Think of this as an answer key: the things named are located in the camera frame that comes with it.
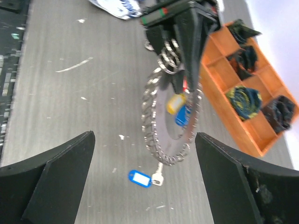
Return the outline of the key with yellow tag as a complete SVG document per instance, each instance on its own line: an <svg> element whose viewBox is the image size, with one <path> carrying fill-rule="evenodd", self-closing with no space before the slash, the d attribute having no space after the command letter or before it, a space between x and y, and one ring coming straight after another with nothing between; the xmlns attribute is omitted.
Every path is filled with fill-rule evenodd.
<svg viewBox="0 0 299 224"><path fill-rule="evenodd" d="M185 94L175 94L167 102L166 109L171 115L176 114L186 102Z"/></svg>

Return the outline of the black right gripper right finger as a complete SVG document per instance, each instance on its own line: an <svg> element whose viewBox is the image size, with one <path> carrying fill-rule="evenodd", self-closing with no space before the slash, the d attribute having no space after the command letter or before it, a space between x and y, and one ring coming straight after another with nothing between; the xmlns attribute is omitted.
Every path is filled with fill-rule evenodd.
<svg viewBox="0 0 299 224"><path fill-rule="evenodd" d="M299 172L274 165L200 132L199 165L216 224L297 224Z"/></svg>

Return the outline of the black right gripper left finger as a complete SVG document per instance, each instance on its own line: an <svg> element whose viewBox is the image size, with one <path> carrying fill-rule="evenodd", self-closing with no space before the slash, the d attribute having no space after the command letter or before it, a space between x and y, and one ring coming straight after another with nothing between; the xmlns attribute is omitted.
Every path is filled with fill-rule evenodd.
<svg viewBox="0 0 299 224"><path fill-rule="evenodd" d="M88 131L23 161L0 168L2 224L73 224L93 157Z"/></svg>

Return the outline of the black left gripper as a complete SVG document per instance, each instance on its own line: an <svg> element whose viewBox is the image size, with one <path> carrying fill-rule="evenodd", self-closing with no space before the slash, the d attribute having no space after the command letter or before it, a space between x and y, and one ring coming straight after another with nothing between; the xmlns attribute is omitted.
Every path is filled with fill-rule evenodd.
<svg viewBox="0 0 299 224"><path fill-rule="evenodd" d="M173 17L175 24L160 24ZM157 0L145 8L140 17L157 56L165 48L165 41L176 53L171 40L177 39L191 92L197 89L199 82L200 60L210 34L211 18L216 20L216 30L219 30L222 24L215 0Z"/></svg>

